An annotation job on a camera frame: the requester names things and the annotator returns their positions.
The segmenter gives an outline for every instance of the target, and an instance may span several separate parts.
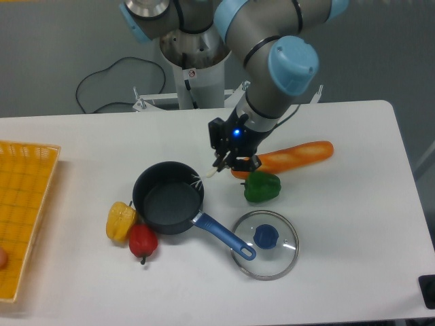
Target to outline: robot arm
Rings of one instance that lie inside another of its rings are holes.
[[[251,76],[230,117],[209,123],[215,169],[253,171],[257,146],[308,87],[319,67],[315,50],[295,36],[343,12],[347,0],[223,0],[215,25]]]
[[[253,171],[257,147],[319,67],[315,50],[293,35],[341,14],[349,0],[223,0],[216,9],[214,2],[124,0],[120,9],[140,41],[160,37],[163,55],[182,69],[212,67],[229,50],[243,63],[251,84],[226,121],[209,123],[209,134],[216,171]]]

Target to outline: lid knob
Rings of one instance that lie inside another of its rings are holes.
[[[254,242],[261,249],[272,249],[277,245],[278,237],[277,229],[269,224],[262,224],[256,228]]]

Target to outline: white stick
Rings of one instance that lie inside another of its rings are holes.
[[[211,168],[209,170],[209,172],[207,172],[207,174],[205,175],[207,178],[211,178],[212,176],[215,175],[215,173],[218,171],[217,167]]]

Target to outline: glass lid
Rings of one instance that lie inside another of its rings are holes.
[[[236,264],[250,277],[276,280],[296,263],[299,239],[292,224],[280,214],[252,211],[242,216],[232,231],[257,252],[255,259],[248,261],[231,250]]]

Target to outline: blue joint cap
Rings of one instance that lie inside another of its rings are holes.
[[[262,224],[256,228],[254,242],[261,249],[272,249],[277,246],[279,234],[277,229],[269,224]]]
[[[232,20],[245,3],[247,0],[223,0],[216,8],[214,23],[224,41]]]
[[[319,70],[319,57],[312,46],[295,36],[273,44],[268,68],[277,87],[290,96],[301,95]]]
[[[133,33],[133,35],[135,36],[136,40],[139,43],[147,43],[147,42],[151,41],[148,38],[148,36],[141,30],[141,28],[136,24],[135,20],[128,12],[125,4],[123,4],[123,3],[120,4],[120,11],[121,11],[128,27],[130,28],[131,32]]]
[[[349,0],[331,0],[331,10],[326,21],[342,14],[347,9],[348,5]]]

